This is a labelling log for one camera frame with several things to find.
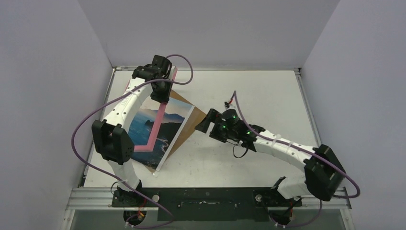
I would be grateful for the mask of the seascape photo print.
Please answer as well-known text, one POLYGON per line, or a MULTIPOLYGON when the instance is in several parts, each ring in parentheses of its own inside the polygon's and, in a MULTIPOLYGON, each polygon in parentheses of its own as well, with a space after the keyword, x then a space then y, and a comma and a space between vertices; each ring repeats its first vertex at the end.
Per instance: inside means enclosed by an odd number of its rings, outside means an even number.
POLYGON ((132 159, 160 171, 195 106, 170 97, 168 104, 147 98, 134 116, 128 134, 135 147, 132 159))

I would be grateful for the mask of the brown cardboard backing board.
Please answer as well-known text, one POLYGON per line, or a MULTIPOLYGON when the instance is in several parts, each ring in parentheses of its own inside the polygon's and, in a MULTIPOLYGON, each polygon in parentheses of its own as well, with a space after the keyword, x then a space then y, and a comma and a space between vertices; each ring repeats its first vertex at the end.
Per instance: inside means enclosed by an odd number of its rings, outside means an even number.
MULTIPOLYGON (((138 115, 146 114, 148 119, 143 122, 149 138, 158 110, 152 110, 155 102, 144 105, 138 115)), ((170 157, 194 132, 194 127, 205 117, 205 113, 180 94, 171 91, 164 117, 159 128, 154 148, 150 152, 138 152, 139 160, 152 173, 160 171, 165 160, 170 157)))

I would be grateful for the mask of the pink wooden picture frame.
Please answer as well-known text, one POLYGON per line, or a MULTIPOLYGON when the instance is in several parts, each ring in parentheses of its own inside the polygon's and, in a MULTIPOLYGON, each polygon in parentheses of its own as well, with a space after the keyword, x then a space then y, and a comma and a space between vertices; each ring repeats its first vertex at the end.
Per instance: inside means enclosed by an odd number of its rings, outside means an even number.
MULTIPOLYGON (((174 66, 174 67, 170 66, 169 70, 167 71, 167 73, 169 74, 168 79, 174 80, 176 77, 177 70, 178 69, 176 66, 174 66)), ((129 82, 128 82, 126 89, 127 90, 125 91, 125 93, 130 92, 129 82)), ((155 142, 157 140, 159 128, 161 126, 161 123, 162 123, 162 120, 164 117, 166 106, 167 106, 167 103, 160 104, 147 144, 146 145, 135 145, 134 152, 150 152, 153 150, 155 142)))

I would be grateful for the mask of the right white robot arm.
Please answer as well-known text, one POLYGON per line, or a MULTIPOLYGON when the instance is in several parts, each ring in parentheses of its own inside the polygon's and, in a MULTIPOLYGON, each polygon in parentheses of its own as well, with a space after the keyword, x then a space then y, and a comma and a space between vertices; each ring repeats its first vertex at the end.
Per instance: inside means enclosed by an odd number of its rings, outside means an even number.
POLYGON ((299 169, 301 176, 283 176, 271 188, 271 200, 278 206, 304 195, 330 201, 344 179, 344 169, 329 146, 298 144, 263 127, 247 125, 235 109, 222 113, 210 109, 195 130, 209 133, 211 138, 223 143, 234 141, 245 149, 268 154, 299 169))

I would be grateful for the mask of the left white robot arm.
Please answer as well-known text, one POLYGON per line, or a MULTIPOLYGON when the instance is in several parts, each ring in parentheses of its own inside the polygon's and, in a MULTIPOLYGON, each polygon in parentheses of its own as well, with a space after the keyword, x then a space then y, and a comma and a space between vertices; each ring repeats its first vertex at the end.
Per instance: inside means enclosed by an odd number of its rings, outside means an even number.
POLYGON ((96 152, 101 154, 118 177, 115 197, 133 207, 142 204, 144 198, 140 191, 142 183, 130 162, 135 145, 128 130, 147 98, 160 104, 169 102, 174 73, 175 69, 168 58, 154 55, 152 63, 134 70, 124 98, 103 120, 94 121, 91 127, 96 152))

